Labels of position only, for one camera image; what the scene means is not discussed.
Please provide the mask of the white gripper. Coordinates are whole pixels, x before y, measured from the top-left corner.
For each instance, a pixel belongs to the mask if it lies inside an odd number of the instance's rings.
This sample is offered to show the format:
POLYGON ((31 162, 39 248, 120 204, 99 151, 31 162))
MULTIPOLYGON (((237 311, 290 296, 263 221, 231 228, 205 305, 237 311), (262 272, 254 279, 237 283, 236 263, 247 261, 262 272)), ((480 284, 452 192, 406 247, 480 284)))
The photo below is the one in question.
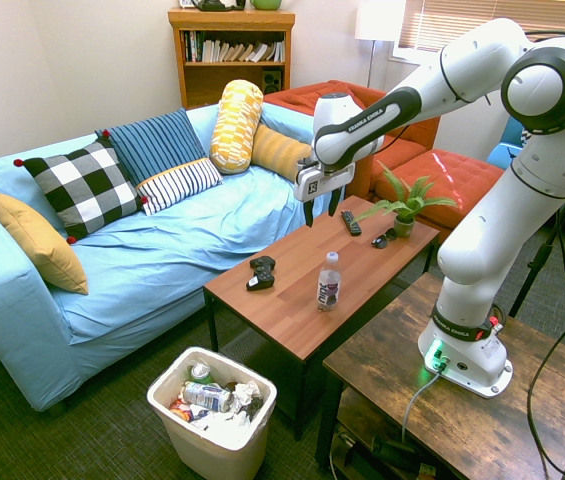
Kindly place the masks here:
POLYGON ((318 164, 300 170, 295 181, 294 196, 297 200, 304 202, 303 212, 307 227, 313 226, 314 199, 331 192, 328 214, 333 217, 341 201, 342 187, 349 184, 355 174, 354 163, 332 173, 323 171, 321 167, 322 165, 318 164))

